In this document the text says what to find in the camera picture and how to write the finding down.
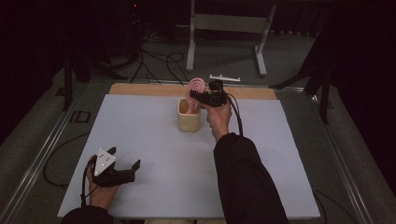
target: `cable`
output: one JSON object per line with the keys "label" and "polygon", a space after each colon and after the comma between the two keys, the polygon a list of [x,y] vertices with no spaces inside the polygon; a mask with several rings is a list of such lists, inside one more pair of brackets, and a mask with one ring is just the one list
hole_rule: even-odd
{"label": "cable", "polygon": [[324,224],[327,224],[327,213],[326,213],[326,210],[324,209],[323,203],[320,201],[319,197],[315,194],[315,192],[313,192],[313,193],[314,193],[314,198],[318,201],[319,206],[322,210]]}
{"label": "cable", "polygon": [[155,36],[155,35],[161,35],[161,33],[160,33],[160,32],[154,32],[153,34],[151,34],[151,35],[148,37],[148,41],[149,41],[149,42],[160,43],[160,42],[169,40],[169,37],[167,37],[167,36],[162,36],[162,39],[152,39],[152,37]]}
{"label": "cable", "polygon": [[72,139],[70,139],[70,140],[67,140],[67,141],[65,141],[64,143],[60,144],[58,147],[56,147],[55,149],[52,150],[52,152],[50,153],[49,158],[47,159],[46,163],[44,164],[44,168],[43,168],[43,176],[44,176],[44,179],[45,179],[49,184],[51,184],[52,186],[55,186],[55,187],[59,187],[59,188],[61,188],[61,189],[64,189],[64,188],[66,188],[66,187],[69,186],[68,184],[57,184],[57,183],[52,182],[52,181],[47,177],[47,166],[48,166],[48,164],[49,164],[50,159],[52,158],[52,156],[53,156],[61,147],[64,147],[65,145],[67,145],[67,144],[69,144],[69,143],[71,143],[71,142],[73,142],[73,141],[79,139],[80,137],[83,137],[83,136],[85,136],[85,135],[88,135],[89,133],[90,133],[90,132],[84,133],[84,134],[81,134],[81,135],[79,135],[79,136],[77,136],[77,137],[74,137],[74,138],[72,138]]}
{"label": "cable", "polygon": [[[227,92],[226,92],[226,94],[227,94],[228,101],[230,102],[231,106],[233,107],[233,112],[236,115],[236,121],[238,122],[238,128],[239,128],[239,135],[244,136],[244,130],[242,128],[242,120],[241,120],[241,116],[239,115],[238,103],[236,102],[235,97],[233,97],[231,94],[229,94]],[[236,108],[235,108],[235,105],[233,104],[233,101],[231,100],[230,96],[228,96],[228,95],[231,95],[233,97],[233,99],[235,100]]]}
{"label": "cable", "polygon": [[[238,106],[238,102],[236,101],[236,98],[233,95],[231,95],[230,93],[227,93],[218,83],[215,83],[215,84],[220,90],[224,91],[224,93],[227,95],[227,99],[230,102],[231,106],[233,107],[233,112],[236,115],[236,121],[238,122],[239,135],[244,136],[244,129],[242,127],[242,120],[241,120],[241,116],[239,115],[239,106]],[[233,101],[231,100],[230,96],[233,97],[233,99],[235,100],[236,107],[233,104]]]}
{"label": "cable", "polygon": [[87,195],[85,195],[85,198],[90,197],[90,195],[91,195],[98,187],[99,187],[99,185],[96,185],[96,187],[95,187],[93,190],[91,190],[91,192],[89,192]]}
{"label": "cable", "polygon": [[134,78],[137,76],[137,73],[139,73],[139,70],[140,70],[140,68],[143,65],[143,53],[142,53],[142,51],[140,51],[139,55],[140,55],[140,57],[142,57],[142,60],[140,61],[139,67],[137,67],[136,71],[134,72],[134,75],[132,76],[130,83],[134,82]]}
{"label": "cable", "polygon": [[[184,78],[186,78],[186,80],[189,82],[189,79],[187,78],[186,74],[184,73],[183,68],[182,68],[182,67],[180,66],[180,64],[179,64],[181,61],[184,60],[184,54],[179,53],[179,52],[174,52],[174,53],[171,53],[171,54],[169,54],[169,55],[164,55],[164,54],[161,54],[161,53],[156,53],[156,52],[148,51],[148,50],[145,50],[145,49],[142,49],[142,51],[143,51],[144,53],[146,53],[147,55],[151,56],[151,57],[154,58],[154,59],[157,59],[157,60],[159,60],[159,61],[161,61],[161,62],[165,62],[165,63],[166,63],[166,67],[167,67],[169,73],[170,73],[175,79],[177,79],[177,81],[178,81],[182,86],[184,86],[184,84],[183,84],[183,82],[180,80],[180,78],[178,78],[178,77],[172,72],[171,68],[169,67],[169,63],[176,63],[177,66],[180,68],[180,71],[182,72]],[[176,59],[174,59],[174,58],[172,57],[173,55],[181,55],[181,59],[176,60]]]}
{"label": "cable", "polygon": [[149,74],[150,74],[152,77],[155,78],[155,80],[157,80],[157,82],[158,82],[160,85],[162,85],[161,82],[160,82],[160,80],[158,80],[158,78],[156,78],[156,77],[149,71],[149,67],[148,67],[145,63],[143,63],[143,61],[142,61],[142,64],[145,66],[145,68],[146,68],[146,70],[147,70],[146,78],[148,79],[148,83],[149,83]]}
{"label": "cable", "polygon": [[82,186],[81,186],[82,190],[81,190],[81,194],[80,194],[80,198],[81,198],[81,207],[87,205],[87,201],[86,201],[87,196],[85,196],[85,179],[86,179],[86,176],[87,176],[88,169],[90,168],[90,165],[93,164],[93,161],[95,160],[95,157],[96,157],[96,156],[92,157],[92,158],[88,161],[88,163],[87,163],[87,165],[85,166],[85,169],[84,169],[84,174],[83,174],[83,176],[82,176]]}
{"label": "cable", "polygon": [[336,202],[334,199],[332,199],[331,197],[327,196],[326,194],[324,194],[324,193],[321,192],[320,190],[315,189],[315,188],[314,188],[314,190],[315,190],[317,193],[319,193],[319,194],[321,194],[322,196],[324,196],[325,198],[327,198],[328,200],[330,200],[332,203],[335,203],[338,207],[340,207],[340,208],[352,219],[352,221],[353,221],[354,223],[359,224],[359,222],[356,221],[356,219],[355,219],[352,215],[350,215],[350,214],[348,213],[348,211],[347,211],[340,203]]}

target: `black jacket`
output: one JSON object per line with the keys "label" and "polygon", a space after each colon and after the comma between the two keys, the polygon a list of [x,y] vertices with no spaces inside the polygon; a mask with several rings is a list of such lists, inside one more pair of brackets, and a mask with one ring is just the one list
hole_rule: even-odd
{"label": "black jacket", "polygon": [[[274,181],[250,139],[228,133],[216,144],[214,155],[227,224],[289,223]],[[62,221],[63,224],[113,222],[107,210],[89,205],[69,212]]]}

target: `pink spiral toy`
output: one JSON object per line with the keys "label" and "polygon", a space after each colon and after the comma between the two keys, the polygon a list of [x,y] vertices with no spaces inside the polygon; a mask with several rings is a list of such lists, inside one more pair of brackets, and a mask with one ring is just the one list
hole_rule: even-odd
{"label": "pink spiral toy", "polygon": [[205,90],[205,82],[200,77],[195,77],[189,82],[189,89],[186,93],[186,101],[189,104],[189,109],[187,110],[186,114],[192,113],[192,110],[198,107],[198,101],[194,98],[190,97],[190,91],[198,91],[200,93],[204,92]]}

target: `hand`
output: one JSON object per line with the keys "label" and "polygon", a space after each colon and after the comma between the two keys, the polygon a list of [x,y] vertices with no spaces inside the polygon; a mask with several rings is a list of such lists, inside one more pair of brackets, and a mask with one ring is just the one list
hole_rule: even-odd
{"label": "hand", "polygon": [[114,197],[116,196],[117,190],[120,185],[111,188],[101,188],[97,186],[92,181],[93,168],[90,166],[88,168],[87,177],[90,182],[90,205],[96,207],[102,207],[108,210],[113,203]]}
{"label": "hand", "polygon": [[218,142],[224,134],[229,132],[228,125],[232,114],[230,102],[227,101],[225,105],[219,107],[212,107],[210,105],[202,105],[202,107],[207,111],[206,120],[212,128],[212,134],[216,142]]}

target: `white tabletop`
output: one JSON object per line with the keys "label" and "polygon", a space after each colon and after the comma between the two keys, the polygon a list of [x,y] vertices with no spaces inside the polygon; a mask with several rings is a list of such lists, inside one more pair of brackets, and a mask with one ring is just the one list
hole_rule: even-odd
{"label": "white tabletop", "polygon": [[[213,158],[215,140],[201,115],[197,133],[177,128],[180,97],[107,95],[59,210],[79,207],[83,169],[100,148],[116,147],[117,170],[141,160],[135,182],[120,187],[109,212],[129,218],[223,217]],[[283,108],[277,100],[238,100],[244,134],[274,179],[289,218],[319,217]],[[233,115],[230,130],[238,133]]]}

